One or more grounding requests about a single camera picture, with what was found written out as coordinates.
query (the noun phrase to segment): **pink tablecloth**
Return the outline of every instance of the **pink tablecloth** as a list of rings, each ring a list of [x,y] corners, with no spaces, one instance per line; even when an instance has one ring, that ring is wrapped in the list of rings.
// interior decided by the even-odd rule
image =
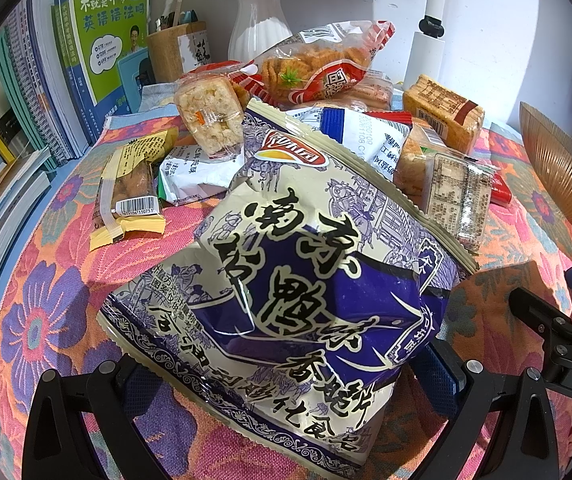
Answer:
[[[93,203],[107,157],[125,140],[175,121],[166,118],[104,133],[51,202],[14,269],[0,305],[0,467],[10,480],[21,477],[28,410],[40,374],[50,367],[63,375],[86,373],[105,359],[118,359],[116,345],[95,321],[105,296],[189,243],[216,203],[167,209],[163,237],[130,237],[88,252]],[[541,367],[541,340],[511,316],[508,294],[516,286],[527,287],[572,316],[572,296],[563,277],[572,266],[572,227],[541,186],[521,146],[483,132],[477,156],[501,168],[514,202],[509,209],[492,206],[479,257],[482,269],[453,291],[442,337],[463,359],[480,360],[493,372],[518,374],[528,366]],[[563,459],[571,401],[551,397]],[[109,477],[119,478],[98,428],[91,418],[86,423]],[[404,373],[363,478],[408,478],[443,424],[416,381]],[[316,476],[230,430],[169,386],[162,387],[137,426],[174,478]],[[482,437],[488,438],[488,428]],[[482,453],[477,446],[462,478],[473,476]]]

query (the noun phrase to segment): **nutrition label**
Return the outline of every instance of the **nutrition label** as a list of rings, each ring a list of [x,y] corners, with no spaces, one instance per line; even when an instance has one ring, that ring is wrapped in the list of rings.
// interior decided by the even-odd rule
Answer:
[[[437,153],[427,214],[474,247],[484,232],[491,190],[491,173],[466,160]]]

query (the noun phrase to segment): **yellow wrapped snack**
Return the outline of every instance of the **yellow wrapped snack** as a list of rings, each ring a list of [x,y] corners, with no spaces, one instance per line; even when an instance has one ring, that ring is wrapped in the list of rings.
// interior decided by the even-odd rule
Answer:
[[[403,93],[403,109],[426,120],[446,146],[469,155],[484,124],[484,109],[427,75]]]
[[[127,231],[163,234],[162,215],[151,163],[173,147],[179,130],[170,128],[117,148],[101,173],[90,234],[90,250],[117,242]]]

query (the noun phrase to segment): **white snack packet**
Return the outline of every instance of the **white snack packet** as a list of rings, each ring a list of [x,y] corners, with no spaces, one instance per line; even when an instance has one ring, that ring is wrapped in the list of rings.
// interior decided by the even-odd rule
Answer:
[[[159,167],[159,198],[173,205],[197,202],[228,189],[243,166],[243,153],[218,162],[208,157],[198,144],[177,146]]]

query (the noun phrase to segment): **pen holder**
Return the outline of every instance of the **pen holder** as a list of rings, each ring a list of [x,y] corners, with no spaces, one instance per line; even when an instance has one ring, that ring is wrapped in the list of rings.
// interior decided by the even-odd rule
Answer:
[[[206,22],[165,28],[149,34],[146,41],[157,83],[172,83],[210,62]]]

